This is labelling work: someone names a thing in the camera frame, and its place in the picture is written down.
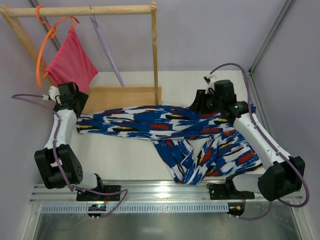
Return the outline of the blue patterned trousers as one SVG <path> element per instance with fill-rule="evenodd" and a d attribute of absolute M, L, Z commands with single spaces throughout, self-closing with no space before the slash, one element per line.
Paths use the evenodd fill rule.
<path fill-rule="evenodd" d="M 174 181 L 185 185 L 263 166 L 244 136 L 219 112 L 195 113 L 170 105 L 115 108 L 82 114 L 76 130 L 151 141 Z"/>

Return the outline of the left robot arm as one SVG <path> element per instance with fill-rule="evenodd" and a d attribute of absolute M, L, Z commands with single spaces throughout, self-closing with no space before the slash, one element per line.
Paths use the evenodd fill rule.
<path fill-rule="evenodd" d="M 90 195 L 103 192 L 100 176 L 85 172 L 71 148 L 73 130 L 89 96 L 76 83 L 68 82 L 51 86 L 46 97 L 55 102 L 51 109 L 54 123 L 44 148 L 34 154 L 44 185 L 47 189 L 68 187 Z"/>

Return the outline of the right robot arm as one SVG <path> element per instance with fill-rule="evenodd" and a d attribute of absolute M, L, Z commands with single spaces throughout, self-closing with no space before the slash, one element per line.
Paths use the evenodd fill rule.
<path fill-rule="evenodd" d="M 228 177 L 229 193 L 252 192 L 272 202 L 299 191 L 305 183 L 305 162 L 292 157 L 259 123 L 252 107 L 238 101 L 230 80 L 218 80 L 213 88 L 199 89 L 190 109 L 198 114 L 221 112 L 222 116 L 247 140 L 264 167 L 263 172 L 246 172 Z"/>

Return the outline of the orange plastic hanger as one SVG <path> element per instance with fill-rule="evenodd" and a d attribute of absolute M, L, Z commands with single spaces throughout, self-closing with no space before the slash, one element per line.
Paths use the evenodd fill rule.
<path fill-rule="evenodd" d="M 35 67 L 36 83 L 37 83 L 37 86 L 40 88 L 42 87 L 42 79 L 46 78 L 49 75 L 49 72 L 46 69 L 41 68 L 42 56 L 43 56 L 43 52 L 45 50 L 45 46 L 46 46 L 47 41 L 49 39 L 53 39 L 57 35 L 57 26 L 65 19 L 70 19 L 70 26 L 72 29 L 75 29 L 76 25 L 80 23 L 80 21 L 75 16 L 67 15 L 67 16 L 61 17 L 53 26 L 51 26 L 47 21 L 41 20 L 40 9 L 42 9 L 44 7 L 45 7 L 44 5 L 38 5 L 35 8 L 35 15 L 36 15 L 37 20 L 41 24 L 43 24 L 49 28 L 46 36 L 43 39 L 40 50 L 38 52 L 38 57 L 37 57 L 36 67 Z"/>

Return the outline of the lilac plastic hanger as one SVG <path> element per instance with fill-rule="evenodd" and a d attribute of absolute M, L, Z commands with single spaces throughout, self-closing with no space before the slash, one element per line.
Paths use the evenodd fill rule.
<path fill-rule="evenodd" d="M 96 32 L 96 35 L 97 35 L 98 40 L 100 42 L 100 45 L 101 45 L 101 47 L 102 47 L 102 49 L 104 51 L 104 54 L 105 54 L 106 58 L 109 61 L 110 66 L 113 69 L 114 74 L 117 77 L 117 80 L 118 80 L 120 86 L 122 88 L 124 88 L 125 87 L 125 83 L 124 83 L 124 81 L 123 81 L 123 79 L 122 79 L 122 77 L 120 75 L 120 72 L 119 72 L 119 70 L 118 70 L 118 68 L 116 66 L 116 63 L 115 63 L 115 61 L 114 61 L 114 59 L 112 57 L 112 54 L 111 54 L 109 45 L 107 43 L 107 40 L 105 39 L 105 36 L 103 35 L 103 33 L 102 33 L 101 29 L 100 29 L 100 26 L 99 26 L 99 24 L 98 24 L 98 22 L 96 20 L 96 16 L 95 16 L 94 10 L 93 10 L 93 8 L 91 6 L 89 6 L 89 8 L 90 8 L 90 12 L 91 12 L 90 20 L 91 20 L 91 23 L 92 23 L 92 25 L 93 25 L 93 27 L 95 29 L 95 32 Z"/>

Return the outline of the wooden clothes rack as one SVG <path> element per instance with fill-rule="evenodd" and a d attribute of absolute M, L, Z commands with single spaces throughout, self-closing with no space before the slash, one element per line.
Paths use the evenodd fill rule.
<path fill-rule="evenodd" d="M 73 6 L 44 8 L 12 8 L 8 4 L 0 6 L 0 13 L 6 20 L 18 40 L 21 42 L 36 65 L 37 84 L 42 85 L 39 72 L 47 68 L 43 60 L 44 48 L 38 49 L 20 18 L 29 17 L 78 17 L 107 15 L 150 15 L 152 33 L 153 77 L 154 85 L 129 86 L 92 86 L 88 89 L 89 100 L 84 108 L 85 113 L 98 112 L 106 109 L 134 107 L 141 105 L 159 105 L 162 102 L 162 88 L 158 83 L 158 53 L 157 53 L 157 5 L 151 2 L 146 5 L 114 5 L 114 6 Z"/>

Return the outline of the pink cloth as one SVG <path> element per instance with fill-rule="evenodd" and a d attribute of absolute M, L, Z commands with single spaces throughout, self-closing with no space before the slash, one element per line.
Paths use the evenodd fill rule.
<path fill-rule="evenodd" d="M 65 41 L 46 70 L 56 85 L 73 82 L 83 93 L 87 92 L 91 81 L 98 74 L 73 28 L 68 31 Z"/>

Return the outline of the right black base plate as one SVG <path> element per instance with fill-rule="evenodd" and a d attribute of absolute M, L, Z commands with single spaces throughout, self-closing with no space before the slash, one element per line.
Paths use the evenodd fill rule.
<path fill-rule="evenodd" d="M 228 183 L 208 183 L 206 187 L 211 200 L 253 200 L 255 198 L 253 192 L 238 191 Z"/>

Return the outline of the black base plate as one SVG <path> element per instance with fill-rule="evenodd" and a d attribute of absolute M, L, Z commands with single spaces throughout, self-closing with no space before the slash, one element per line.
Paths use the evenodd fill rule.
<path fill-rule="evenodd" d="M 253 200 L 255 198 L 253 192 L 238 191 L 228 183 L 208 183 L 206 187 L 211 200 Z"/>
<path fill-rule="evenodd" d="M 102 188 L 96 187 L 91 190 L 78 191 L 76 200 L 78 202 L 118 202 L 121 196 L 120 185 L 104 185 Z"/>

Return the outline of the aluminium mounting rail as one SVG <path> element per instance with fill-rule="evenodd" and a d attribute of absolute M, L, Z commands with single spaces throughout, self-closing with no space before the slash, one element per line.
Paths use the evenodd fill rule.
<path fill-rule="evenodd" d="M 127 189 L 125 203 L 182 203 L 209 202 L 209 184 L 222 184 L 224 179 L 204 179 L 197 185 L 175 183 L 171 180 L 104 180 L 105 185 L 120 185 Z M 29 203 L 75 203 L 77 193 L 68 188 L 47 189 L 44 184 L 36 184 Z"/>

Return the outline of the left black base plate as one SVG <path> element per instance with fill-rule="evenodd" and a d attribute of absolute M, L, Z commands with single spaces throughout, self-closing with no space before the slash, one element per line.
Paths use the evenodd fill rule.
<path fill-rule="evenodd" d="M 102 188 L 96 187 L 91 190 L 78 191 L 76 200 L 78 202 L 118 202 L 121 196 L 120 185 L 104 185 Z"/>

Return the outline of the aluminium corner frame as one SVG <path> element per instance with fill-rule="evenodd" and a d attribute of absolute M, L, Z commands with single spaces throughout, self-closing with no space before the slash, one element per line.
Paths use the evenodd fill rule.
<path fill-rule="evenodd" d="M 262 45 L 260 46 L 250 68 L 248 69 L 250 92 L 253 94 L 253 99 L 255 100 L 261 121 L 263 122 L 264 125 L 267 124 L 267 118 L 262 106 L 262 102 L 261 102 L 257 87 L 255 85 L 254 73 L 257 67 L 259 66 L 260 62 L 262 61 L 263 57 L 267 53 L 272 42 L 276 38 L 279 30 L 281 29 L 282 25 L 284 24 L 286 18 L 290 14 L 290 11 L 292 10 L 296 2 L 297 2 L 296 0 L 284 1 L 284 4 L 280 8 L 279 13 L 276 15 L 270 30 L 267 32 L 267 35 L 262 42 Z"/>

